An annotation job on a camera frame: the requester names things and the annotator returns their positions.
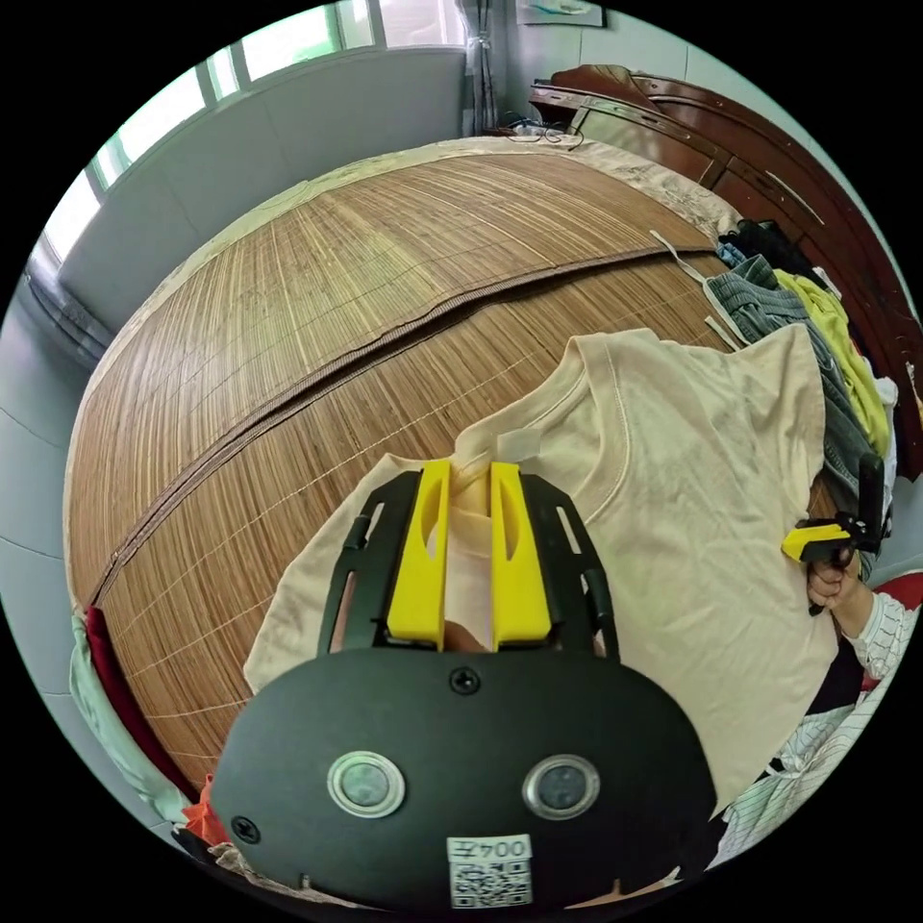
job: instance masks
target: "qr code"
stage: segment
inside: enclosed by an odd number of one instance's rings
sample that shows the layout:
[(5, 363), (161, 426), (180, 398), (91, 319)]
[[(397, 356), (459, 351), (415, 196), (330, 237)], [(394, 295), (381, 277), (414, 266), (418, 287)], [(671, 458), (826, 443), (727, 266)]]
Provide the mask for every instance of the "qr code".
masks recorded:
[(477, 910), (532, 903), (528, 861), (452, 863), (452, 907)]

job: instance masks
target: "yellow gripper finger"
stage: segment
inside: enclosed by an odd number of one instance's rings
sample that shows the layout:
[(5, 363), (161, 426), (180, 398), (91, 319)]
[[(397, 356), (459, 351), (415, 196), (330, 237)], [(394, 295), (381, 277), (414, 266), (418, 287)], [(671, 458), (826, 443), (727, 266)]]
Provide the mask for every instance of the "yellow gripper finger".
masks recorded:
[(551, 631), (541, 564), (519, 466), (490, 466), (492, 650), (540, 643)]
[[(391, 637), (432, 643), (442, 650), (446, 547), (449, 537), (448, 459), (423, 466), (397, 574), (387, 629)], [(431, 555), (427, 544), (435, 530)]]

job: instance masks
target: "pile of clothes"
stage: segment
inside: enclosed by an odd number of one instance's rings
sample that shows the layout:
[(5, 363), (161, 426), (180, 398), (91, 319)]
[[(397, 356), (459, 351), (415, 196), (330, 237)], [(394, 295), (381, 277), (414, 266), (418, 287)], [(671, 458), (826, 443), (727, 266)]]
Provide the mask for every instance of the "pile of clothes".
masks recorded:
[[(853, 341), (840, 292), (774, 221), (740, 221), (735, 232), (719, 238), (716, 252), (730, 272), (708, 279), (706, 293), (733, 319), (746, 342), (786, 324), (808, 328), (824, 385), (824, 466), (831, 495), (842, 510), (856, 511), (859, 460), (874, 451), (885, 462), (887, 523), (897, 477), (898, 389), (891, 379), (876, 377)], [(865, 559), (863, 577), (869, 570)]]

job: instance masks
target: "beige t-shirt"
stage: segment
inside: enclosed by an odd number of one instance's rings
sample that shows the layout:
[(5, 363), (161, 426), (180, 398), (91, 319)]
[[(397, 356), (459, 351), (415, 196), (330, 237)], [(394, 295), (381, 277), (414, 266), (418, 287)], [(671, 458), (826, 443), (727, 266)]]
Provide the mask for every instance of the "beige t-shirt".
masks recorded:
[[(445, 617), (489, 645), (485, 476), (497, 438), (534, 431), (521, 463), (566, 491), (606, 573), (622, 662), (698, 732), (716, 810), (754, 782), (836, 654), (808, 614), (783, 538), (823, 463), (824, 398), (807, 329), (731, 355), (650, 330), (574, 337), (535, 391), (460, 434)], [(244, 666), (259, 690), (316, 654), (341, 543), (370, 490), (419, 461), (385, 456), (289, 565)]]

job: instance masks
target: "cable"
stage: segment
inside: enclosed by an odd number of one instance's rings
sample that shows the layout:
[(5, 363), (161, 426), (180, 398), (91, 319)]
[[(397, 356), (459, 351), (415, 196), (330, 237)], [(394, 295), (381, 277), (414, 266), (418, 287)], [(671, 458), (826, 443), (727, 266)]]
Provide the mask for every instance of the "cable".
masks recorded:
[[(510, 121), (506, 121), (508, 115), (512, 116)], [(507, 110), (504, 112), (500, 117), (500, 121), (501, 123), (506, 121), (506, 124), (502, 127), (507, 129), (515, 129), (518, 126), (540, 129), (537, 135), (531, 136), (536, 141), (542, 140), (544, 138), (552, 144), (557, 144), (564, 137), (576, 137), (578, 141), (573, 147), (569, 148), (570, 151), (576, 151), (585, 140), (584, 133), (579, 128), (572, 130), (568, 122), (537, 122), (533, 118), (529, 118), (527, 115), (522, 115), (515, 110)], [(517, 137), (522, 138), (529, 136), (519, 135)]]

